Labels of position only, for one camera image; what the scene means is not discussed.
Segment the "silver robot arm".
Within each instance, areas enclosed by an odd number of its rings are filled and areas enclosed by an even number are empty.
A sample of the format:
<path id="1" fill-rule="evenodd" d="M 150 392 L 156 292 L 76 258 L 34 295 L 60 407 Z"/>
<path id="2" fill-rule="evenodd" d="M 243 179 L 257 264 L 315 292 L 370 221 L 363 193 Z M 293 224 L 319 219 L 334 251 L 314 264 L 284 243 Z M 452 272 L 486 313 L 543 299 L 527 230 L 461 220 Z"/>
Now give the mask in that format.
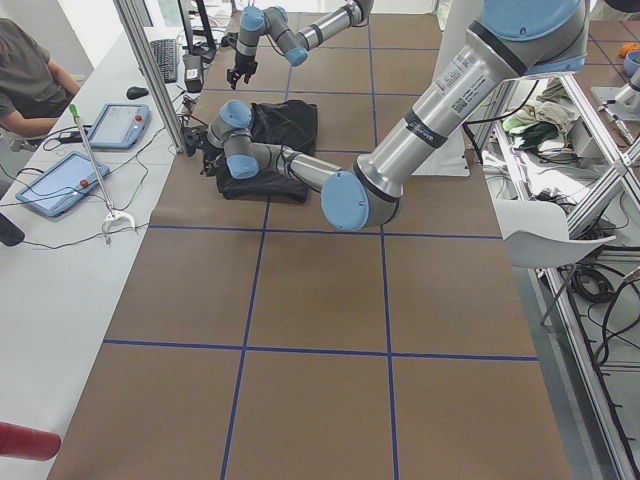
<path id="1" fill-rule="evenodd" d="M 228 35 L 235 50 L 234 66 L 227 70 L 226 79 L 235 90 L 240 80 L 248 84 L 256 73 L 259 41 L 267 37 L 293 67 L 304 63 L 311 50 L 349 28 L 360 27 L 369 18 L 373 1 L 346 1 L 339 9 L 294 31 L 287 12 L 279 6 L 260 9 L 247 6 L 240 17 L 238 32 Z"/>
<path id="2" fill-rule="evenodd" d="M 583 67 L 589 13 L 588 2 L 579 0 L 483 2 L 461 50 L 381 143 L 349 169 L 284 144 L 254 141 L 252 111 L 238 100 L 223 105 L 202 148 L 222 150 L 235 179 L 271 170 L 319 190 L 323 214 L 338 230 L 384 225 L 399 211 L 404 182 L 501 83 Z"/>

